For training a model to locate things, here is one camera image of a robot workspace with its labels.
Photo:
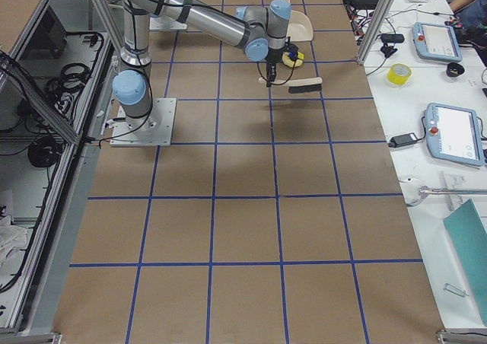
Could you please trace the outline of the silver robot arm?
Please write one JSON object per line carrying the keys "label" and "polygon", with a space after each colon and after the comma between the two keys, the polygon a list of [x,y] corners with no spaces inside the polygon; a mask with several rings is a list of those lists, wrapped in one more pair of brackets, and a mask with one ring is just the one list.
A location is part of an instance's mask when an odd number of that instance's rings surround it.
{"label": "silver robot arm", "polygon": [[286,0],[275,0],[265,8],[238,8],[235,16],[199,0],[122,0],[122,3],[124,44],[120,56],[124,71],[150,69],[150,16],[168,17],[242,49],[252,62],[265,62],[264,82],[268,88],[275,84],[276,66],[289,45],[291,5]]}

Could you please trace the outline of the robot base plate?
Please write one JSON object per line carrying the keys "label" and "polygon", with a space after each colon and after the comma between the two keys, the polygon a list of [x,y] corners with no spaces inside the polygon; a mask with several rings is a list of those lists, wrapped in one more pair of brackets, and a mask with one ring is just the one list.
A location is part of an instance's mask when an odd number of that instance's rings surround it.
{"label": "robot base plate", "polygon": [[187,25],[170,18],[168,16],[150,17],[150,32],[176,32],[186,31]]}
{"label": "robot base plate", "polygon": [[110,144],[113,147],[170,146],[173,122],[177,108],[176,98],[155,98],[148,120],[127,118],[122,106],[117,116]]}

